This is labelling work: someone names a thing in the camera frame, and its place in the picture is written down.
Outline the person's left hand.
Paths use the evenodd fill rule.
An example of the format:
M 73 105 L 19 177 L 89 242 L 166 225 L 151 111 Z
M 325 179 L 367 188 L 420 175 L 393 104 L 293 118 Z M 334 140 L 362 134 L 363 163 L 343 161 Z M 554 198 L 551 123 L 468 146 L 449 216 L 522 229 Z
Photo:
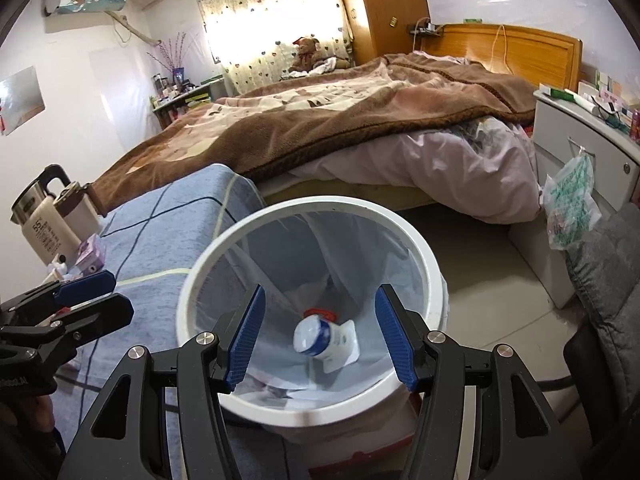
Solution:
M 55 427 L 50 396 L 35 396 L 1 403 L 1 421 L 9 426 L 26 424 L 37 431 L 51 432 Z

